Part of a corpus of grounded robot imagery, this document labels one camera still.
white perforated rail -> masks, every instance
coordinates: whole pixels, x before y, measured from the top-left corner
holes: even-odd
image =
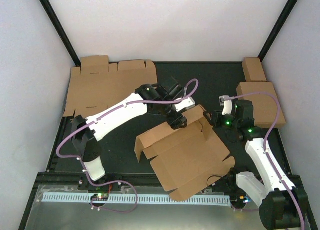
[[[43,194],[42,202],[89,203],[93,193],[57,193]],[[107,201],[94,203],[134,204],[135,194],[110,194]],[[230,206],[230,197],[227,195],[194,195],[191,198],[177,202],[166,194],[138,194],[139,204],[184,204],[184,205],[220,205]]]

robotic arm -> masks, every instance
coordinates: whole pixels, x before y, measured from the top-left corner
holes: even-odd
[[[237,139],[243,143],[263,180],[262,183],[252,172],[244,171],[235,174],[236,185],[243,189],[259,207],[261,221],[267,229],[299,227],[300,219],[297,209],[283,181],[297,199],[303,217],[306,216],[308,196],[303,188],[297,188],[284,173],[268,141],[264,148],[262,129],[255,126],[252,102],[236,101],[235,112],[232,115],[233,104],[229,96],[221,96],[219,99],[223,111],[213,113],[206,111],[204,116],[215,127],[225,127],[235,131]]]
[[[173,101],[181,99],[184,95],[184,88],[174,78],[171,78],[162,85],[142,85],[125,100],[99,114],[89,116],[86,119],[81,115],[75,117],[71,128],[72,132],[87,123],[95,122],[95,124],[90,125],[72,138],[72,142],[81,154],[81,158],[92,180],[96,181],[105,175],[105,169],[100,158],[102,149],[98,141],[130,119],[146,113],[156,113],[165,115],[168,124],[173,129],[186,127],[187,119],[181,114],[181,111],[190,109],[196,105],[191,97],[178,104],[143,103],[150,100]],[[127,105],[127,103],[132,101],[137,101],[137,103]]]

unfolded cardboard box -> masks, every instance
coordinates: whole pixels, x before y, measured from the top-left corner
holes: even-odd
[[[244,61],[242,62],[242,67],[246,82],[267,81],[264,69],[259,58],[244,58]]]
[[[147,60],[109,64],[108,56],[81,58],[71,69],[64,116],[98,114],[123,101],[143,84],[157,83],[155,64]]]
[[[274,85],[271,82],[244,82],[240,83],[236,89],[238,95],[249,94],[254,92],[267,92],[277,97]],[[255,125],[261,128],[269,128],[275,120],[277,114],[277,104],[269,96],[263,94],[250,95],[242,99],[250,100],[253,103],[253,117]],[[286,124],[284,113],[280,109],[279,119],[275,125],[280,128]]]
[[[198,105],[185,113],[188,126],[173,130],[162,123],[137,136],[134,151],[138,160],[142,152],[170,197],[183,201],[207,184],[224,176],[235,165],[234,157],[203,116]]]

white wall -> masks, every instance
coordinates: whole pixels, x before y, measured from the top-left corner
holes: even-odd
[[[287,125],[280,130],[320,225],[320,5],[299,0],[263,65],[275,84]]]
[[[62,116],[70,59],[38,0],[0,0],[0,229],[20,224]]]
[[[242,61],[287,0],[50,0],[80,57]]]

black table surface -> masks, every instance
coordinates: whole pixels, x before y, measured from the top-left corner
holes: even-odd
[[[155,65],[159,83],[171,76],[182,85],[185,85],[192,78],[197,78],[199,87],[193,98],[197,104],[201,104],[208,111],[221,109],[219,96],[236,96],[236,87],[240,82],[245,82],[241,62],[155,62]],[[69,117],[66,121],[67,125],[63,137],[70,133],[72,118]],[[141,155],[140,163],[138,163],[134,152],[135,140],[137,135],[164,121],[163,116],[146,114],[126,122],[106,135],[100,141],[103,149],[101,160],[106,173],[154,173],[150,160],[146,159],[144,154]],[[231,155],[234,156],[235,166],[246,166],[249,171],[257,174],[254,162],[241,143],[230,142],[226,137],[225,129],[215,129],[215,131],[229,148]],[[288,172],[288,161],[278,130],[273,130],[268,140],[279,164]],[[77,152],[71,141],[68,141],[63,146],[61,153],[76,154]],[[55,171],[81,172],[82,167],[74,158],[59,158]]]

